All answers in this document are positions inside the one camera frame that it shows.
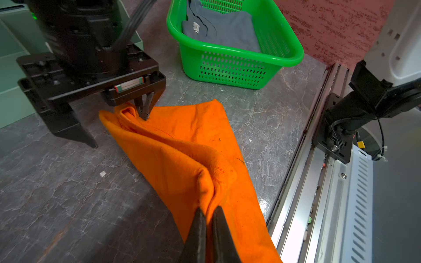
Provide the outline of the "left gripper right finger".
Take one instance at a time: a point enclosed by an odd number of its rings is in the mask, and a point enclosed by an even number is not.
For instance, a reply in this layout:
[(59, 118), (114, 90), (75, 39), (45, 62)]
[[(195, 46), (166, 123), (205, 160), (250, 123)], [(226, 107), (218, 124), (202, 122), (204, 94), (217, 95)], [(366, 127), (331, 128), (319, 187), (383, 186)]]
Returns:
[(213, 213), (212, 239), (214, 263), (241, 262), (221, 206), (218, 206)]

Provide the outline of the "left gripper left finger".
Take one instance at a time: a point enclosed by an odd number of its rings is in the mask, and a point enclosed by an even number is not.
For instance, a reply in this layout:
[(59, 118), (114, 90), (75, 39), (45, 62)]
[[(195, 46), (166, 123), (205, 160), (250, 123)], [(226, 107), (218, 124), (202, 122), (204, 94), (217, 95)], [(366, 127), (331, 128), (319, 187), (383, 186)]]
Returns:
[(200, 208), (197, 208), (191, 224), (179, 263), (205, 263), (206, 262), (206, 217)]

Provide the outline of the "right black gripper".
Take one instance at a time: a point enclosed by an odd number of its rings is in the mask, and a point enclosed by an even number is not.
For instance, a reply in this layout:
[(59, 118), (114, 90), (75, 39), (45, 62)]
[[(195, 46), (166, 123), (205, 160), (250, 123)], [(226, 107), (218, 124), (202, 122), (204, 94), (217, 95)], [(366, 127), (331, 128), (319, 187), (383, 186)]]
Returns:
[(83, 128), (70, 102), (96, 93), (111, 107), (133, 100), (139, 117), (147, 121), (166, 89), (158, 62), (133, 43), (127, 45), (126, 65), (114, 74), (64, 68), (49, 52), (19, 57), (16, 62), (25, 75), (19, 85), (49, 131), (92, 148), (98, 144)]

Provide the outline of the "orange t-shirt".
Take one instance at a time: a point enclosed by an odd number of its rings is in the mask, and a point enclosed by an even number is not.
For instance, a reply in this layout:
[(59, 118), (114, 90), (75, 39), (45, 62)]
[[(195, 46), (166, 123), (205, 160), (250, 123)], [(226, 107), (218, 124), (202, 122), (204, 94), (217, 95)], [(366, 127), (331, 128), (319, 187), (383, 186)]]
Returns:
[(155, 107), (146, 121), (128, 103), (99, 118), (170, 210), (183, 240), (196, 210), (210, 227), (221, 207), (243, 263), (280, 262), (220, 102)]

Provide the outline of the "green plastic basket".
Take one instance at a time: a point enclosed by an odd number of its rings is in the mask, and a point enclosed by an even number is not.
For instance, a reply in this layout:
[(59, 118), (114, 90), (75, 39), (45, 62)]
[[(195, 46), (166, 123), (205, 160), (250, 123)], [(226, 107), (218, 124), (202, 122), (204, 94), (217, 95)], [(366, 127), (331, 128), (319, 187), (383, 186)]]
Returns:
[(178, 41), (185, 74), (193, 80), (248, 89), (263, 88), (283, 67), (294, 67), (304, 49), (274, 1), (202, 1), (221, 14), (244, 11), (251, 15), (261, 52), (205, 43), (182, 32), (187, 1), (172, 1), (167, 27)]

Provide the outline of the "grey-blue t-shirt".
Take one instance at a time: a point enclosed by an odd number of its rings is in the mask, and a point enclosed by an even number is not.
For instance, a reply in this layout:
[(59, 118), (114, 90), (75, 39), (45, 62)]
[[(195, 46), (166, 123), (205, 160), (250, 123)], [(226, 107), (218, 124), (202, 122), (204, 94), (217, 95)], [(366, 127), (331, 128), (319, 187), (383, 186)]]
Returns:
[(252, 16), (247, 12), (221, 14), (204, 8), (200, 1), (188, 1), (182, 31), (197, 41), (261, 52)]

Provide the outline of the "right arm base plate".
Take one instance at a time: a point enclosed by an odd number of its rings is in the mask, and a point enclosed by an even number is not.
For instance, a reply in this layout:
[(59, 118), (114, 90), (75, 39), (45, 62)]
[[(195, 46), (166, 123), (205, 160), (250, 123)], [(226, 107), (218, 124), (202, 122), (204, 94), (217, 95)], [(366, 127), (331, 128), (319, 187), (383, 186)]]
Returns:
[(330, 109), (340, 103), (341, 100), (342, 98), (334, 93), (328, 95), (312, 143), (327, 156), (343, 164), (348, 164), (351, 159), (356, 121), (353, 118), (345, 117), (340, 117), (334, 121), (328, 115)]

